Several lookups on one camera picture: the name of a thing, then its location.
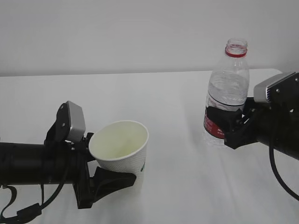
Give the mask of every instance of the paper cup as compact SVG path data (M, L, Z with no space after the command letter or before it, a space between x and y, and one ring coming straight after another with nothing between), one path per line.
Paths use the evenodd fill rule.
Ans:
M121 120L95 133L89 151L101 168L135 174L134 187L141 187L148 139L149 132L143 124Z

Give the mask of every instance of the white tabletop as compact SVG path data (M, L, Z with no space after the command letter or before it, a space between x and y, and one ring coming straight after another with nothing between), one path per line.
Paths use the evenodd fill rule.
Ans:
M251 70L250 90L278 70ZM210 71L142 74L0 77L3 142L42 144L58 107L71 100L83 108L95 132L121 119L150 132L142 192L113 193L78 210L71 185L32 223L52 224L295 224L299 205L276 181L268 149L260 143L237 150L203 141ZM276 152L287 184L299 192L299 162ZM96 163L90 165L95 170ZM5 216L40 202L39 186L18 186ZM56 186L46 186L46 198ZM0 208L10 198L0 191Z

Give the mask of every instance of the black strap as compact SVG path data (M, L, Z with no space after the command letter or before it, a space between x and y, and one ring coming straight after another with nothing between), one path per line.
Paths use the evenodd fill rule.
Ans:
M6 218L3 216L3 212L5 211L5 209L7 209L12 203L14 203L15 199L17 198L17 189L13 186L6 186L3 187L3 189L10 189L11 191L11 199L10 202L7 204L7 206L4 207L4 209L2 210L1 214L0 214L0 223L6 223Z

